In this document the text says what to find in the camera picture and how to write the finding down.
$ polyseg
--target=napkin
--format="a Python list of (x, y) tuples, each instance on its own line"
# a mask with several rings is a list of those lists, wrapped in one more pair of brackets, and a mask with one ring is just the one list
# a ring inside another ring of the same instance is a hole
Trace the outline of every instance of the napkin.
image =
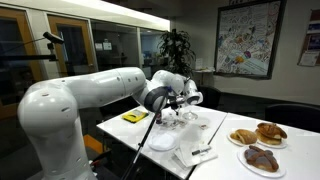
[[(211, 147), (209, 151), (197, 155), (192, 155), (192, 152), (199, 149), (206, 149), (208, 147)], [(218, 157), (218, 154), (214, 152), (212, 146), (188, 141), (180, 142), (180, 147), (175, 149), (174, 154), (186, 167), (194, 166), (204, 161), (208, 161), (210, 159)]]

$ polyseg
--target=white plate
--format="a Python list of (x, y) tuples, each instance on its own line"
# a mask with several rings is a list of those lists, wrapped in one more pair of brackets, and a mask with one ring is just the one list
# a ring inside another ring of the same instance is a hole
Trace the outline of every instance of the white plate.
[(176, 139), (169, 133), (156, 133), (148, 141), (150, 148), (157, 151), (168, 151), (176, 147)]
[(287, 141), (285, 139), (282, 139), (281, 140), (281, 144), (279, 144), (279, 145), (267, 144), (267, 143), (264, 143), (264, 142), (260, 141), (259, 139), (258, 139), (257, 142), (259, 144), (263, 145), (263, 146), (266, 146), (266, 147), (269, 147), (269, 148), (274, 148), (274, 149), (283, 149), (283, 148), (287, 147), (287, 145), (288, 145)]
[(234, 144), (236, 144), (236, 145), (238, 145), (238, 146), (247, 146), (247, 145), (254, 145), (254, 144), (256, 144), (256, 143), (253, 143), (253, 144), (242, 144), (242, 142), (240, 142), (240, 141), (238, 141), (238, 140), (235, 140), (235, 139), (232, 139), (232, 138), (230, 137), (230, 135), (231, 135), (232, 133), (234, 133), (234, 132), (230, 132), (229, 134), (227, 134), (227, 138), (229, 139), (229, 141), (231, 141), (232, 143), (234, 143)]
[(268, 172), (259, 168), (256, 168), (250, 164), (247, 163), (246, 158), (244, 157), (244, 152), (249, 149), (249, 146), (244, 146), (242, 148), (239, 149), (238, 151), (238, 159), (239, 161), (249, 170), (251, 170), (254, 173), (257, 173), (261, 176), (264, 177), (268, 177), (268, 178), (279, 178), (282, 177), (286, 174), (286, 169), (281, 167), (280, 163), (279, 163), (279, 157), (276, 156), (276, 154), (273, 152), (273, 156), (277, 159), (278, 165), (279, 165), (279, 169), (276, 172)]

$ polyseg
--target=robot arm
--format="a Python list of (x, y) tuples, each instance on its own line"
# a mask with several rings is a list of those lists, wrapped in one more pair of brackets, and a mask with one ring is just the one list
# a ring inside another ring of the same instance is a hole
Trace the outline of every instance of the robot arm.
[(164, 70), (157, 71), (152, 80), (146, 82), (146, 87), (135, 93), (133, 98), (149, 111), (156, 112), (166, 93), (172, 97), (169, 104), (188, 106), (199, 104), (203, 100), (202, 93), (198, 92), (193, 80)]
[(148, 81), (139, 68), (119, 68), (36, 83), (21, 100), (18, 117), (36, 149), (44, 179), (91, 180), (95, 177), (88, 165), (79, 109), (101, 107), (133, 96), (155, 112), (168, 92), (179, 96), (179, 103), (202, 101), (194, 82), (183, 76), (158, 71)]

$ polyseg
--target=bread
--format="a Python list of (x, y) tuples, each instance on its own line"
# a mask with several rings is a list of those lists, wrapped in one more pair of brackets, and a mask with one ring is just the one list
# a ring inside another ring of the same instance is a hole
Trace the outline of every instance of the bread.
[(273, 157), (272, 151), (262, 150), (256, 146), (249, 146), (244, 152), (247, 163), (269, 172), (276, 172), (279, 169), (277, 160)]
[(266, 137), (273, 139), (287, 138), (287, 134), (275, 123), (260, 123), (258, 124), (259, 132)]
[(271, 144), (271, 145), (280, 145), (281, 144), (281, 139), (269, 138), (269, 137), (263, 135), (262, 133), (260, 133), (259, 129), (256, 129), (256, 134), (257, 134), (258, 139), (266, 144)]
[(257, 142), (257, 135), (245, 129), (238, 129), (230, 135), (232, 139), (240, 141), (242, 144), (253, 144)]

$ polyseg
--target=glass door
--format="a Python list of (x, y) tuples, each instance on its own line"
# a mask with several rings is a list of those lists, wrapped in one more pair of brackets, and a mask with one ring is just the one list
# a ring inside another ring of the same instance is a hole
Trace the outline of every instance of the glass door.
[(91, 21), (91, 28), (99, 71), (140, 67), (136, 27)]
[(87, 21), (48, 16), (51, 32), (64, 40), (56, 45), (63, 77), (95, 72)]
[[(0, 56), (35, 55), (24, 11), (0, 8)], [(16, 116), (25, 91), (42, 80), (38, 61), (0, 61), (0, 120)]]
[(143, 71), (151, 78), (158, 70), (165, 69), (168, 58), (160, 55), (159, 43), (163, 31), (140, 28), (141, 53), (143, 56)]

